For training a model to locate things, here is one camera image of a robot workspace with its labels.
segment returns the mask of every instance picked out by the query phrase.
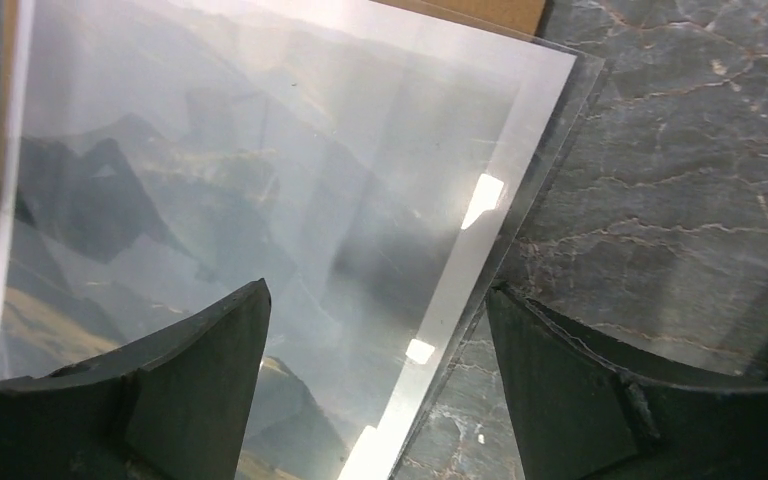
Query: black object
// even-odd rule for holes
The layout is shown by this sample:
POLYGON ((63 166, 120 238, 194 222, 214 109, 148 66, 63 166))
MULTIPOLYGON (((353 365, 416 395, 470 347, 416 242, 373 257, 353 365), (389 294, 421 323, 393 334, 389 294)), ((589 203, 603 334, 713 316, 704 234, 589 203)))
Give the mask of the black object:
POLYGON ((639 350, 506 286, 488 316, 529 480, 768 479, 768 381, 639 350))
POLYGON ((0 479, 233 478, 271 299, 253 282, 44 378, 0 382, 0 479))

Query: cardboard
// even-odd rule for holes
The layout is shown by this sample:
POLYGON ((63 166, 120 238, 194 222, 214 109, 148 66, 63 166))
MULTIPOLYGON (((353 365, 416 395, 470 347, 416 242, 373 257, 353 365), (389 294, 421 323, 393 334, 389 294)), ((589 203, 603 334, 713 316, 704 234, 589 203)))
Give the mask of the cardboard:
POLYGON ((545 0, 374 0, 379 3, 403 8, 416 13, 487 29, 482 22, 473 22, 474 17, 519 33, 534 35, 545 0))

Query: dark marble surface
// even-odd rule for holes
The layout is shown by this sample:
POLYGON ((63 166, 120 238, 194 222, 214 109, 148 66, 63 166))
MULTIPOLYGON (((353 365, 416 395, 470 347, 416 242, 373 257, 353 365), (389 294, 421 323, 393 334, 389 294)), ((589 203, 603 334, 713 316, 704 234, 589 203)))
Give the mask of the dark marble surface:
MULTIPOLYGON (((768 0, 559 0, 543 36, 616 63, 500 277, 639 347, 763 375, 768 0)), ((523 478, 488 331, 398 479, 523 478)))

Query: clear plastic sheet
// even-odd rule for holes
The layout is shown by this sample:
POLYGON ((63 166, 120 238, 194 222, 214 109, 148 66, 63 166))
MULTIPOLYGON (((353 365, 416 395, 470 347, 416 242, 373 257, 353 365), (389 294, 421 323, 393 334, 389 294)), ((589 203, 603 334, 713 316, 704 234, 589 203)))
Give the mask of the clear plastic sheet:
POLYGON ((603 62, 365 1, 20 4, 0 379, 263 277, 239 477, 386 478, 603 62))

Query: white strip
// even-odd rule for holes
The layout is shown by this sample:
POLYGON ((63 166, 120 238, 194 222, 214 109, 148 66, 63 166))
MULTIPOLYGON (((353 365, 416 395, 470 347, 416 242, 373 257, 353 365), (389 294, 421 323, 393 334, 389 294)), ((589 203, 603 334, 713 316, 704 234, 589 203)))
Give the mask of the white strip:
MULTIPOLYGON (((405 362, 375 429, 375 442, 359 442, 349 455, 346 465, 356 465, 356 458, 364 459, 364 480, 386 480, 396 465, 574 63, 574 56, 542 47, 535 47, 533 57, 528 59, 530 68, 486 171, 504 182, 504 193, 496 208, 483 212, 482 221, 468 225, 455 240, 416 335, 417 341, 436 350, 427 363, 405 362)), ((344 470, 339 480, 355 478, 356 472, 344 470)))
POLYGON ((25 111, 25 85, 28 78, 35 6, 35 0, 18 0, 11 75, 8 78, 10 93, 7 102, 5 132, 7 138, 0 178, 0 337, 1 315, 4 311, 4 296, 7 287, 7 270, 10 265, 10 248, 13 241, 13 212, 16 206, 22 116, 25 111))

